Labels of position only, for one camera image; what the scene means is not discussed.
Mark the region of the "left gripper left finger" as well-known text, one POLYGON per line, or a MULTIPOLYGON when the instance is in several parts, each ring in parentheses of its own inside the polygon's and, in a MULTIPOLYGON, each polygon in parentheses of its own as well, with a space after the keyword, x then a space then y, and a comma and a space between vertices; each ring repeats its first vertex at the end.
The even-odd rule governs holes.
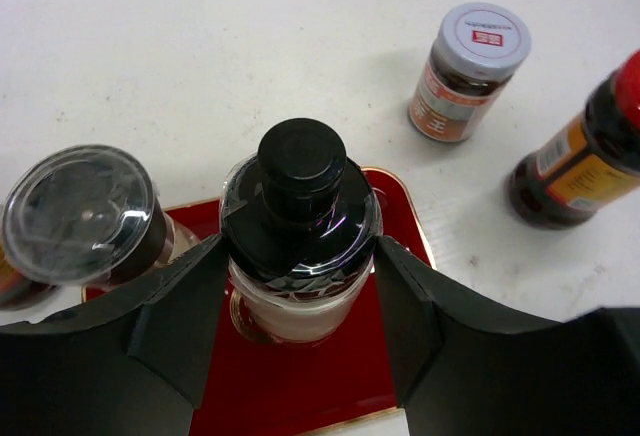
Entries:
POLYGON ((5 435, 185 435, 207 384, 227 281, 212 236, 176 262, 1 329, 5 435))

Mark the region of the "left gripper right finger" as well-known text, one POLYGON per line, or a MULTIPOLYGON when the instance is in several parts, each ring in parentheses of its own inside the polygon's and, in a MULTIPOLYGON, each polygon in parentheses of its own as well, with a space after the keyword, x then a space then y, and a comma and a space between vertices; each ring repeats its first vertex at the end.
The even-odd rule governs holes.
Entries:
POLYGON ((375 278, 413 435, 635 435, 639 312, 566 322, 493 301, 380 237, 375 278))

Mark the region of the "clear-lid grinder bottle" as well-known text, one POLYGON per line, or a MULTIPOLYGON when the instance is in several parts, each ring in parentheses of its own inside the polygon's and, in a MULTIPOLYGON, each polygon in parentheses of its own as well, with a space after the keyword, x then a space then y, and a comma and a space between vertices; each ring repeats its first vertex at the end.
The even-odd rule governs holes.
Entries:
POLYGON ((107 145, 66 148, 27 171, 6 199, 1 237, 9 264, 29 279, 104 290, 199 242, 162 209, 142 164, 107 145))

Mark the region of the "black-capped white bottle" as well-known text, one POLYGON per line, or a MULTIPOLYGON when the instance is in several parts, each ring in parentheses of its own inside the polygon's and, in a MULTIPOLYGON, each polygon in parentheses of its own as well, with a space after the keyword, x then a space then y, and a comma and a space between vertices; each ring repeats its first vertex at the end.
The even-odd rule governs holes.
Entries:
POLYGON ((293 344, 321 341, 344 322, 383 233, 362 169, 334 129, 309 118, 276 124, 231 170, 219 222, 251 320, 293 344))

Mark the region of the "red-capped sauce bottle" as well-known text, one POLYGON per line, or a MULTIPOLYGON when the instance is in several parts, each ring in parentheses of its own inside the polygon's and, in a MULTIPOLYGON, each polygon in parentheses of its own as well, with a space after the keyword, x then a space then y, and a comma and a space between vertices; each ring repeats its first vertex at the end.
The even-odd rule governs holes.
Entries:
POLYGON ((639 187, 639 53, 589 95, 584 109, 507 181, 515 212, 536 227, 566 229, 639 187))

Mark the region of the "white-capped spice jar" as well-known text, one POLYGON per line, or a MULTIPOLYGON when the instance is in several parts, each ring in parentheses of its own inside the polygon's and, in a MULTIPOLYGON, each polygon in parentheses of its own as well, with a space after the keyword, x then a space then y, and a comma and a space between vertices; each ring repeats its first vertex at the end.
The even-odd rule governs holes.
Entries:
POLYGON ((451 9, 409 102, 411 122, 436 141, 468 139, 531 46, 526 24, 501 6, 470 2, 451 9))

